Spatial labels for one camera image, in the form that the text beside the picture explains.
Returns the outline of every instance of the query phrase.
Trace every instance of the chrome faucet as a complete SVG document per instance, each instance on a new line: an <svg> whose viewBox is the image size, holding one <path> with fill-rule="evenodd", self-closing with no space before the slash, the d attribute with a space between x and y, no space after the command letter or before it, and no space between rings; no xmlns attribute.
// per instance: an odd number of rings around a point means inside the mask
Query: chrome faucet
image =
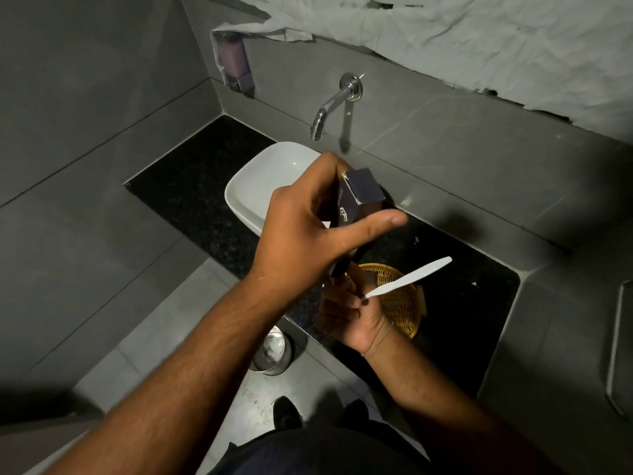
<svg viewBox="0 0 633 475"><path fill-rule="evenodd" d="M353 73L345 73L339 82L339 92L323 103L323 106L316 112L316 118L312 123L310 136L313 140L319 140L323 135L325 128L325 119L327 116L345 100L358 101L363 96L363 84Z"/></svg>

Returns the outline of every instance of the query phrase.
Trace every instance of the black shoe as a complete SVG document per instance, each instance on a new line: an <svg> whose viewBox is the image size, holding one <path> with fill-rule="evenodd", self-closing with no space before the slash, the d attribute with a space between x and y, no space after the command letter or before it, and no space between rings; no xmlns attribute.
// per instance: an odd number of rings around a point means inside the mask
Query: black shoe
<svg viewBox="0 0 633 475"><path fill-rule="evenodd" d="M339 427L359 430L369 421L369 409L363 400L356 399L343 410Z"/></svg>
<svg viewBox="0 0 633 475"><path fill-rule="evenodd" d="M286 396L280 396L273 404L275 430L291 430L303 427L301 415Z"/></svg>

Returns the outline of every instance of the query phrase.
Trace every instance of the faucet spout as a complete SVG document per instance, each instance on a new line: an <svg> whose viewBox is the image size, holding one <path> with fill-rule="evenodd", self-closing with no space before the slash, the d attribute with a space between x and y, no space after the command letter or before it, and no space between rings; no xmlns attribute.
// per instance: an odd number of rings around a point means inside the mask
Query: faucet spout
<svg viewBox="0 0 633 475"><path fill-rule="evenodd" d="M336 110L345 100L360 100L360 97L363 94L363 84L360 79L352 73L345 73L341 77L339 88L340 90L338 93L323 103L322 107L319 108L319 111L316 112L317 115L310 130L310 137L313 140L319 140L321 135L323 135L325 120L332 111Z"/></svg>

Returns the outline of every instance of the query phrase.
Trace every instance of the hand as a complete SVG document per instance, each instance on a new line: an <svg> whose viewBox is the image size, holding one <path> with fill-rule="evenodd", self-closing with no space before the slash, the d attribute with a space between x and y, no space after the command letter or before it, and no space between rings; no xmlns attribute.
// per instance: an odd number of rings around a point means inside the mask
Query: hand
<svg viewBox="0 0 633 475"><path fill-rule="evenodd" d="M362 295L376 288L369 273L350 263L347 275L349 279L342 277L323 288L314 322L326 335L364 355L391 324L382 314L379 297L361 301Z"/></svg>
<svg viewBox="0 0 633 475"><path fill-rule="evenodd" d="M332 152L317 158L289 187L273 192L253 267L247 278L268 303L283 309L318 282L342 255L407 222L397 209L381 210L347 227L326 229L319 208L351 167Z"/></svg>

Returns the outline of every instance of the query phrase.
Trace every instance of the sink basin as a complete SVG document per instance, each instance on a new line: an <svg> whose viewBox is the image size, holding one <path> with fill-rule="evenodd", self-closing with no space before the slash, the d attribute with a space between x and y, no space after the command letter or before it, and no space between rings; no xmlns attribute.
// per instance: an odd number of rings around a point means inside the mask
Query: sink basin
<svg viewBox="0 0 633 475"><path fill-rule="evenodd" d="M275 143L259 152L231 178L226 184L224 199L233 213L260 236L273 191L294 183L319 155L299 143Z"/></svg>

